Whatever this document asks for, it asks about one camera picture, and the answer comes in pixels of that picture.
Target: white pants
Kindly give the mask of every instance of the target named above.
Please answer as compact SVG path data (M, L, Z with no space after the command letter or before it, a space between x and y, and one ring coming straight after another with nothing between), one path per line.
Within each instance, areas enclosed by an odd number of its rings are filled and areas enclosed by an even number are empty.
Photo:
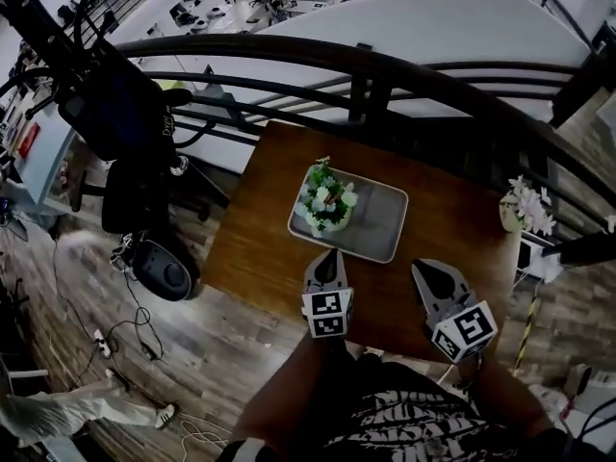
M7 396L0 403L0 424L28 447L47 438L71 436L86 421L154 426L157 411L122 398L123 386L108 378L65 394Z

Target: potted plant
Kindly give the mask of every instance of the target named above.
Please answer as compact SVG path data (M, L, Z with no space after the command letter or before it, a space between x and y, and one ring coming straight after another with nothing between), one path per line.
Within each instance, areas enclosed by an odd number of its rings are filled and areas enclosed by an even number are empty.
M342 231L357 205L354 188L352 183L345 185L336 179L329 156L317 159L301 186L295 213L306 220L315 238L321 238L324 232Z
M546 235L552 233L556 224L552 216L549 216L543 203L552 205L545 187L541 193L529 188L522 175L517 179L509 180L511 190L500 200L500 222L505 231L542 231Z

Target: gray tray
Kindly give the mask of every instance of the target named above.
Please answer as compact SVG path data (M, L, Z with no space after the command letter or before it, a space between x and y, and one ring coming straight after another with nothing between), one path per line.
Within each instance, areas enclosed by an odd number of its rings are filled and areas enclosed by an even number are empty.
M292 235L320 244L336 247L344 253L372 260L379 264L388 264L394 260L398 240L408 206L408 195L377 181L356 176L338 169L332 169L336 178L343 183L354 183L359 195L357 205L342 231L323 232L322 238L312 236L308 223L298 216L293 208L299 201L299 192L294 201L289 217L289 231ZM302 183L306 183L308 172Z

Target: floor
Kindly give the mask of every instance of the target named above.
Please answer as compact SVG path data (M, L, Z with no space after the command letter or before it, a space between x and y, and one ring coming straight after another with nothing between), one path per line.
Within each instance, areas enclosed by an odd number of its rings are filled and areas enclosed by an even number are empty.
M614 163L613 141L591 124L590 112L601 103L572 118L560 133L595 159L606 172ZM226 179L227 190L235 181ZM192 213L173 209L173 221L192 253L202 262L218 229L221 212L205 223ZM17 276L31 297L28 310L34 330L33 355L41 368L51 372L55 392L65 391L77 379L92 355L90 337L96 328L108 331L120 321L135 318L136 306L122 274L112 270L102 249L62 240L56 251L59 291L54 277L55 243L30 222L30 242L0 231L2 278L11 286ZM84 227L82 221L65 218L63 233ZM109 236L104 247L113 247ZM301 323L281 320L248 307L213 288L201 286L190 301L168 303L131 283L141 305L151 311L152 323L164 348L160 361L150 362L141 353L131 324L120 326L115 335L116 366L137 386L155 399L177 401L186 415L205 418L223 428L211 427L194 418L180 418L167 431L118 427L91 423L93 438L118 461L182 460L185 432L180 421L194 422L199 429L226 436L245 403L285 361L304 333ZM508 367L515 363L526 326L535 283L524 281L508 303L506 321L497 354ZM539 309L526 347L519 377L526 382L555 384L570 366L581 362L605 371L616 371L616 265L567 269L559 278L537 289ZM72 303L83 320L88 337L68 305ZM156 342L143 328L141 334L156 350ZM80 383L100 378L114 364L92 355L91 367ZM413 362L429 376L439 376L443 365ZM216 460L219 449L211 444L187 440L190 460Z

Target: yellow and black striped pole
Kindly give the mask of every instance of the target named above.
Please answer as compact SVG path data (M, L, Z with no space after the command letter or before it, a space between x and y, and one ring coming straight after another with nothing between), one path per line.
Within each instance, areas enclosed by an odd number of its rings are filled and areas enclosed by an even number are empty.
M524 330L524 337L522 338L522 342L520 343L520 348L518 349L518 358L516 359L516 366L513 367L513 375L515 376L520 369L520 364L522 363L522 359L524 358L524 353L526 352L526 342L528 341L528 336L530 335L530 329L532 328L532 319L535 316L537 311L537 301L538 294L537 288L542 281L539 281L537 286L535 287L535 292L532 295L532 301L530 302L530 308L528 308L528 316L526 317L526 328Z

